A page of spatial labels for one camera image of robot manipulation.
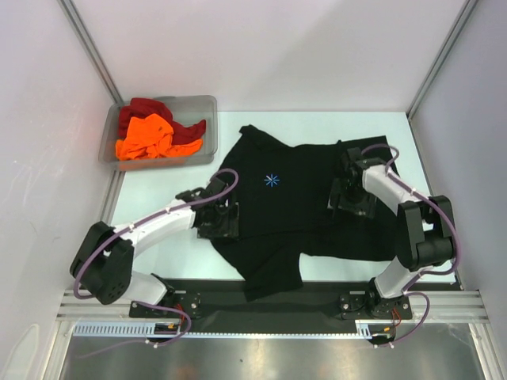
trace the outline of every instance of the folded clothing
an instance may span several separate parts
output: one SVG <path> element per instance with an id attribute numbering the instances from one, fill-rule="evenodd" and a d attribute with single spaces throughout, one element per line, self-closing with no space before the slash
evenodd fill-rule
<path id="1" fill-rule="evenodd" d="M 173 113 L 161 101 L 153 99 L 145 99 L 142 97 L 134 97 L 130 101 L 130 105 L 125 105 L 120 110 L 118 119 L 118 137 L 125 139 L 127 131 L 130 127 L 132 117 L 144 119 L 151 114 L 161 116 L 173 128 L 173 145 L 185 145 L 200 139 L 206 132 L 206 120 L 191 127 L 184 127 L 173 118 Z"/>
<path id="2" fill-rule="evenodd" d="M 202 139 L 174 145 L 172 126 L 161 116 L 153 114 L 145 119 L 131 118 L 126 139 L 116 141 L 116 157 L 120 161 L 128 161 L 189 156 L 202 145 Z"/>
<path id="3" fill-rule="evenodd" d="M 382 202 L 377 202 L 374 219 L 341 210 L 333 217 L 328 208 L 341 154 L 387 143 L 385 137 L 290 147 L 253 126 L 240 132 L 221 166 L 239 174 L 239 239 L 214 239 L 212 244 L 245 279 L 247 300 L 301 287 L 300 253 L 368 261 L 394 258 L 396 217 Z M 365 156 L 392 157 L 388 149 Z M 234 179 L 220 176 L 228 183 Z M 275 176 L 278 181 L 271 185 Z"/>

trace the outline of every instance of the gray bin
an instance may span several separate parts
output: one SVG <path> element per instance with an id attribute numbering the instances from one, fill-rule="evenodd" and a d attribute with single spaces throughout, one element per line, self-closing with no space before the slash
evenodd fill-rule
<path id="1" fill-rule="evenodd" d="M 173 113 L 174 120 L 189 127 L 202 119 L 206 120 L 206 133 L 203 135 L 203 146 L 191 156 L 156 158 L 151 160 L 119 161 L 115 154 L 118 139 L 118 116 L 124 104 L 114 104 L 108 112 L 102 135 L 99 161 L 121 171 L 163 168 L 170 166 L 203 165 L 213 161 L 218 147 L 218 120 L 216 99 L 212 96 L 196 97 L 156 97 Z"/>

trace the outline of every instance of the red cloth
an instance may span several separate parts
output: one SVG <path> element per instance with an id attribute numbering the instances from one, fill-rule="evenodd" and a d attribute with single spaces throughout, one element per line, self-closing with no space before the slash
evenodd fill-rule
<path id="1" fill-rule="evenodd" d="M 125 139 L 127 137 L 128 125 L 132 117 L 145 119 L 149 115 L 156 114 L 161 116 L 174 130 L 173 145 L 190 144 L 202 137 L 206 132 L 206 120 L 191 127 L 184 127 L 173 119 L 171 111 L 161 101 L 153 99 L 144 99 L 142 97 L 133 97 L 130 105 L 125 105 L 120 110 L 120 118 L 118 120 L 118 137 Z"/>

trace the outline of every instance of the black t-shirt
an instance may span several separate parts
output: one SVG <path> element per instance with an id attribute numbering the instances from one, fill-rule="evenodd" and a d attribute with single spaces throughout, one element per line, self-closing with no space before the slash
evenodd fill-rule
<path id="1" fill-rule="evenodd" d="M 299 255 L 392 260 L 395 215 L 377 201 L 374 219 L 328 208 L 337 163 L 351 147 L 387 143 L 385 137 L 290 147 L 256 127 L 241 138 L 221 168 L 238 172 L 239 239 L 215 239 L 215 249 L 245 279 L 248 300 L 301 287 Z M 366 157 L 388 161 L 388 149 Z M 231 175 L 221 178 L 229 183 Z"/>

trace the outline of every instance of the metal floor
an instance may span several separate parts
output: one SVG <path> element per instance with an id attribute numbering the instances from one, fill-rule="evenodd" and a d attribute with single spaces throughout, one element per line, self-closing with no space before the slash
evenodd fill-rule
<path id="1" fill-rule="evenodd" d="M 427 324 L 395 349 L 375 350 L 365 340 L 188 338 L 156 350 L 129 344 L 77 359 L 118 342 L 121 340 L 115 338 L 74 337 L 60 379 L 485 378 L 468 325 Z"/>

